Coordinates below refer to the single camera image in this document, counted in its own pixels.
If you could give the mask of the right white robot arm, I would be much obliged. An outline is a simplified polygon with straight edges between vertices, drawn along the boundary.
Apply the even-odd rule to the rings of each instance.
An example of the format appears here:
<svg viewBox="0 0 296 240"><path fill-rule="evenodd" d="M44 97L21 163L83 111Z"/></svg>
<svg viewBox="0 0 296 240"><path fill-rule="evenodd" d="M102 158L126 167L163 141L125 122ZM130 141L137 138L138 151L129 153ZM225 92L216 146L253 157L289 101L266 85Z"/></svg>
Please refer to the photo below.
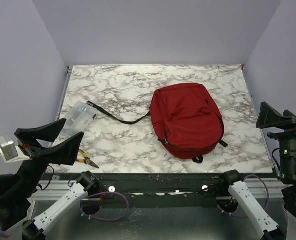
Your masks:
<svg viewBox="0 0 296 240"><path fill-rule="evenodd" d="M278 141L280 171L278 180L286 185L281 190L284 210L287 215L287 229L280 226L266 213L246 186L244 178L236 170L220 175L218 191L230 196L242 208L261 240L296 240L296 116L288 110L277 112L265 101L260 104L256 128L280 129L279 133L267 133L267 137Z"/></svg>

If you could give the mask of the red backpack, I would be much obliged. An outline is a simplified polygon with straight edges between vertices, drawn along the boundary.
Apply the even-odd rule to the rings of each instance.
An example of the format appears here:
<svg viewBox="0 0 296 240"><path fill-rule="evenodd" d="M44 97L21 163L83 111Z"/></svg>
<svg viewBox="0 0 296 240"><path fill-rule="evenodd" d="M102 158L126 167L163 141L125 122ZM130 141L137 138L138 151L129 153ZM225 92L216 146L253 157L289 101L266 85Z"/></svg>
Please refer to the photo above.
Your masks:
<svg viewBox="0 0 296 240"><path fill-rule="evenodd" d="M154 91L146 116L158 142L174 157L202 163L217 145L226 148L223 117L207 89L179 83Z"/></svg>

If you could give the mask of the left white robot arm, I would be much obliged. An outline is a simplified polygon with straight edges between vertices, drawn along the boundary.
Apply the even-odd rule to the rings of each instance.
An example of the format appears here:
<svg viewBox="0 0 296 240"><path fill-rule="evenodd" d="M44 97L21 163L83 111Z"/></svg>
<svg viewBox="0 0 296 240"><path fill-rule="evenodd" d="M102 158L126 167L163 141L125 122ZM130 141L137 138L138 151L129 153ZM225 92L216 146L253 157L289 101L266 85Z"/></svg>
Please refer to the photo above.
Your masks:
<svg viewBox="0 0 296 240"><path fill-rule="evenodd" d="M31 206L29 198L50 164L71 166L76 162L83 132L50 148L39 140L54 142L66 123L62 118L37 128L16 130L18 143L8 136L0 136L0 156L5 163L21 162L16 174L0 175L0 237L13 238L15 230L23 240L43 240L46 232L59 216L86 197L100 192L99 180L91 172L80 174L76 183L53 207L34 220L26 221Z"/></svg>

